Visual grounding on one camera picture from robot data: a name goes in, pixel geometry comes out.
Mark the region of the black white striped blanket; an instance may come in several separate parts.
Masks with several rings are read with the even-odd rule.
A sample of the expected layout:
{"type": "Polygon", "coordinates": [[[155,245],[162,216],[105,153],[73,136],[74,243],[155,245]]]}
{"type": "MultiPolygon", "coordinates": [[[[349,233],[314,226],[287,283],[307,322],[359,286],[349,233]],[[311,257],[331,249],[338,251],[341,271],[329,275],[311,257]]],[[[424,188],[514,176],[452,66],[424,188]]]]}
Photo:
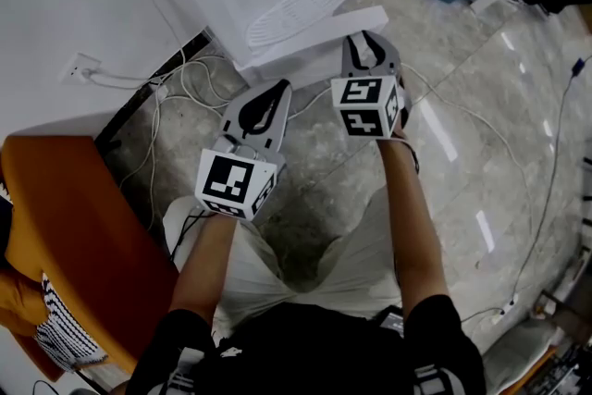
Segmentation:
{"type": "Polygon", "coordinates": [[[75,319],[48,276],[35,282],[7,261],[13,210],[0,178],[0,327],[36,343],[64,371],[102,363],[107,359],[105,351],[75,319]]]}

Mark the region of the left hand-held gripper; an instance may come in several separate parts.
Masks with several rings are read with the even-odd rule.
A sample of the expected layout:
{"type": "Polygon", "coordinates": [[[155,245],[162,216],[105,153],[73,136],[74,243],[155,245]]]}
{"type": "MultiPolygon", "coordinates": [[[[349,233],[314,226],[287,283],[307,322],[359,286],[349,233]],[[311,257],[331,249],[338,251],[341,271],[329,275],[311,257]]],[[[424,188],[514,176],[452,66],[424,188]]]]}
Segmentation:
{"type": "Polygon", "coordinates": [[[291,84],[282,79],[250,88],[229,103],[223,133],[201,153],[195,196],[204,209],[254,220],[286,165],[279,148],[291,97],[291,84]]]}

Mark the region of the white panel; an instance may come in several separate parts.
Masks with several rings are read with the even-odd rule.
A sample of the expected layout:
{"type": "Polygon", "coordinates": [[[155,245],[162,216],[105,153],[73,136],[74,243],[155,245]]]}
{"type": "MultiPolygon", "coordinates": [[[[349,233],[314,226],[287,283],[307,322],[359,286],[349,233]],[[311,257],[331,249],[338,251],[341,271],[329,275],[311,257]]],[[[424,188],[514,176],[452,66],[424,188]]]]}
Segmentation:
{"type": "Polygon", "coordinates": [[[350,35],[360,53],[366,49],[362,31],[380,33],[389,22],[382,6],[353,10],[327,17],[289,39],[267,47],[246,65],[234,68],[254,87],[266,81],[286,79],[299,90],[339,76],[342,44],[350,35]]]}

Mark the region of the white wall socket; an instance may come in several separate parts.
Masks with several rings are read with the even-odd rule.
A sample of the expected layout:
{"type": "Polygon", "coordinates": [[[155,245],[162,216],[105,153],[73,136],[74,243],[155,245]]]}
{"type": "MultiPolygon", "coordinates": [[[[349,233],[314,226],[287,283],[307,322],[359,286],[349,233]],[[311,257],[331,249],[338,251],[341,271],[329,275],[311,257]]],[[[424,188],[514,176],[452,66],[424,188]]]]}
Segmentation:
{"type": "Polygon", "coordinates": [[[101,65],[101,61],[83,53],[75,54],[58,75],[58,81],[64,85],[89,84],[90,75],[101,65]]]}

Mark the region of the white drip tray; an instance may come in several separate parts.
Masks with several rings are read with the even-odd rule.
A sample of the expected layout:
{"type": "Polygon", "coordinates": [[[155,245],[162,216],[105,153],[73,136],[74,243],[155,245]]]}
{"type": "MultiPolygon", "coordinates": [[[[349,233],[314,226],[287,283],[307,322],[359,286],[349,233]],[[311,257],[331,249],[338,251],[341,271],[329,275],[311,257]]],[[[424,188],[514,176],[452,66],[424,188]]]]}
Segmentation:
{"type": "Polygon", "coordinates": [[[334,12],[345,0],[282,0],[246,30],[250,47],[279,43],[311,27],[334,12]]]}

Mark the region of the orange sofa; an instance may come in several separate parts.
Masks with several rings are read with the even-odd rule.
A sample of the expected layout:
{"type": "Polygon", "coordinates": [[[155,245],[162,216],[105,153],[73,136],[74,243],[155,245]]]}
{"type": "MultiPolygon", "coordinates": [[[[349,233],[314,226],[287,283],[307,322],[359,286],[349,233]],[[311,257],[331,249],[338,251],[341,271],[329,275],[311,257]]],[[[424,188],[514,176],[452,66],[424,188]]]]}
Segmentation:
{"type": "Polygon", "coordinates": [[[111,363],[133,372],[178,271],[128,205],[93,139],[10,136],[0,175],[14,205],[6,259],[47,277],[111,363]]]}

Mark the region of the person's left forearm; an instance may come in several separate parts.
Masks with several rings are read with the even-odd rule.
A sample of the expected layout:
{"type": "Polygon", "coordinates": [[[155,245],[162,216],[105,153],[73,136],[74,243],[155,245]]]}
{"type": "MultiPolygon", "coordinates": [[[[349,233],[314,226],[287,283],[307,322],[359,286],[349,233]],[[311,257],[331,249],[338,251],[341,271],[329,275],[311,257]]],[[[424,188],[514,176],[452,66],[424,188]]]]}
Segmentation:
{"type": "Polygon", "coordinates": [[[216,215],[206,220],[179,274],[170,311],[188,310],[209,327],[213,325],[237,224],[230,216],[216,215]]]}

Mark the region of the person's beige trousers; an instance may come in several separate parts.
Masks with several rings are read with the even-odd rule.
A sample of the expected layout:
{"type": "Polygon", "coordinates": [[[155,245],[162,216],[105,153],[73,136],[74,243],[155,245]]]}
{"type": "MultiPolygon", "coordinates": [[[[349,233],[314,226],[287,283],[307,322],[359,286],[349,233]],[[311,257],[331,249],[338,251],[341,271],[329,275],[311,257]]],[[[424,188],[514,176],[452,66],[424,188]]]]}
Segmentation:
{"type": "MultiPolygon", "coordinates": [[[[166,237],[180,246],[173,259],[179,273],[206,220],[216,216],[183,237],[184,221],[195,205],[191,197],[179,198],[166,213],[166,237]]],[[[220,313],[236,329],[282,309],[371,319],[399,299],[388,225],[387,191],[380,189],[360,224],[328,245],[310,287],[298,290],[280,275],[278,257],[256,227],[238,221],[213,323],[220,313]]]]}

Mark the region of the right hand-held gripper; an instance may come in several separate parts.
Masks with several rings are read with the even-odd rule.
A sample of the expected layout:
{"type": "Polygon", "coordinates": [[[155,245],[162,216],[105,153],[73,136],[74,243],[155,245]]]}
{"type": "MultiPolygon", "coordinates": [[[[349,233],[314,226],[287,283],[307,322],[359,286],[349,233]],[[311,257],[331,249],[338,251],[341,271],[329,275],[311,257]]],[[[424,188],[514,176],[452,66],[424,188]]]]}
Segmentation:
{"type": "Polygon", "coordinates": [[[363,31],[376,63],[366,68],[350,35],[342,45],[341,76],[331,81],[333,106],[352,137],[388,139],[405,125],[412,109],[401,76],[397,48],[373,31],[363,31]]]}

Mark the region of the person's black shirt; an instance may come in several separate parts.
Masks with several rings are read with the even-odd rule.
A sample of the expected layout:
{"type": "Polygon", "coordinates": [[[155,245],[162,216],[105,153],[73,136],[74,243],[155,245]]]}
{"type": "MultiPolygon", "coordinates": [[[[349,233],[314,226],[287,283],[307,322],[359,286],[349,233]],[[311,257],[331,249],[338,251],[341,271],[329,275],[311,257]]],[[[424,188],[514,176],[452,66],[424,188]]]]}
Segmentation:
{"type": "Polygon", "coordinates": [[[281,303],[214,341],[196,313],[156,328],[126,395],[486,395],[482,357],[444,295],[402,331],[316,305],[281,303]]]}

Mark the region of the person's right forearm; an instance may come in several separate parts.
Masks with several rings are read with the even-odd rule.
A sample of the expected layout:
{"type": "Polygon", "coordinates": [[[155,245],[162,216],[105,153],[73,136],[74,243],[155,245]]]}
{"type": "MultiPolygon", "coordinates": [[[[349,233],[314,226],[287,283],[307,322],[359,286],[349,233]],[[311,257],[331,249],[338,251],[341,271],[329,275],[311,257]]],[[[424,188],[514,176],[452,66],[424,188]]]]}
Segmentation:
{"type": "Polygon", "coordinates": [[[402,311],[409,315],[423,300],[447,295],[441,245],[416,171],[413,147],[397,130],[378,140],[388,193],[394,264],[399,277],[402,311]]]}

